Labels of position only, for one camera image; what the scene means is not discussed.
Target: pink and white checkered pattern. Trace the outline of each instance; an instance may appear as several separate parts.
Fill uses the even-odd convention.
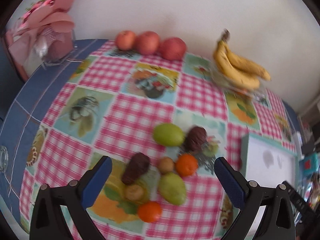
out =
[[[115,48],[116,48],[115,41],[109,40],[109,41],[106,41],[98,50],[92,52],[91,55],[100,56],[103,53],[105,53],[105,52],[107,52],[109,50],[115,49]]]
[[[146,63],[153,66],[165,67],[171,70],[175,70],[180,72],[182,69],[182,60],[166,60],[161,58],[159,55],[149,55],[149,56],[142,56],[139,59],[141,63]]]
[[[171,105],[119,94],[104,117],[94,146],[124,158],[142,152],[154,162],[163,155],[165,147],[153,140],[153,128],[171,122],[172,115]]]
[[[282,141],[282,146],[284,148],[287,148],[288,150],[294,152],[294,153],[296,152],[296,146],[294,143]]]
[[[24,170],[21,191],[20,191],[20,212],[29,220],[30,204],[31,204],[31,194],[33,188],[34,177],[29,173],[29,171]]]
[[[223,92],[201,78],[180,73],[176,105],[191,111],[227,120],[227,106]]]
[[[260,129],[263,135],[267,135],[275,140],[282,140],[281,129],[272,112],[272,110],[253,103],[260,123]]]
[[[228,122],[226,160],[236,170],[241,167],[241,139],[248,133],[249,129],[247,127]]]
[[[220,213],[223,189],[217,178],[191,176],[184,179],[186,202],[173,206],[160,195],[162,215],[157,223],[148,224],[146,236],[161,239],[210,239]]]
[[[103,237],[107,240],[143,240],[144,239],[142,236],[135,235],[134,233],[132,233],[132,235],[128,234],[125,231],[113,228],[108,224],[102,224],[101,222],[98,222],[95,219],[93,219],[93,222],[95,223],[96,227],[99,229]],[[74,240],[82,240],[75,225],[73,225],[71,234]]]
[[[75,89],[75,84],[66,83],[63,88],[60,90],[54,101],[52,102],[50,108],[45,114],[42,122],[52,126],[59,116],[62,108],[66,105],[71,93]]]
[[[278,96],[277,96],[276,94],[274,94],[273,92],[271,92],[269,89],[266,89],[266,90],[267,90],[267,93],[268,93],[269,102],[270,102],[270,104],[271,104],[272,110],[273,110],[276,114],[278,114],[278,115],[286,118],[285,110],[284,110],[284,105],[283,105],[283,102],[282,102],[281,98],[278,97]]]
[[[136,61],[101,56],[82,76],[79,84],[118,92]]]
[[[40,154],[35,179],[50,187],[65,186],[86,172],[91,147],[51,129]]]

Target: blue gripper pad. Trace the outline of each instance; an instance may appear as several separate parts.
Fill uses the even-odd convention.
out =
[[[242,210],[245,204],[245,192],[220,158],[214,162],[214,173],[217,175],[233,206]]]
[[[84,209],[93,206],[111,171],[112,160],[106,158],[82,191],[81,205]]]

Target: green fruit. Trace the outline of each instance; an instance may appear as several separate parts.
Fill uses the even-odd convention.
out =
[[[175,173],[163,175],[159,181],[158,191],[161,196],[173,205],[182,205],[186,201],[186,185]]]
[[[184,141],[184,133],[173,123],[162,123],[154,128],[153,139],[163,146],[180,146]]]

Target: printed orange fruit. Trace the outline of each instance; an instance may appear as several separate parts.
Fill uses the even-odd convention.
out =
[[[138,217],[146,223],[153,223],[159,220],[162,208],[156,201],[149,201],[139,206]]]
[[[190,154],[183,154],[179,156],[175,167],[181,177],[191,176],[198,169],[198,161]]]

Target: banana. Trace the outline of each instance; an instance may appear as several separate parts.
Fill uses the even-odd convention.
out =
[[[234,68],[227,58],[225,49],[221,49],[219,43],[218,48],[214,52],[213,56],[217,66],[222,69],[223,74],[225,74],[228,78],[232,79],[232,81],[238,87],[245,88],[248,90],[255,90],[259,88],[259,79],[253,74],[245,73]]]
[[[231,65],[233,65],[233,67],[235,67],[239,70],[242,70],[244,72],[250,73],[250,74],[255,74],[255,75],[263,78],[264,80],[267,80],[267,81],[271,80],[270,74],[265,68],[263,68],[259,64],[255,63],[247,58],[244,58],[244,57],[241,57],[241,56],[234,54],[229,49],[228,44],[226,44],[225,42],[224,42],[224,47],[227,51],[227,53],[226,53],[227,58],[228,58],[229,62],[231,63]]]

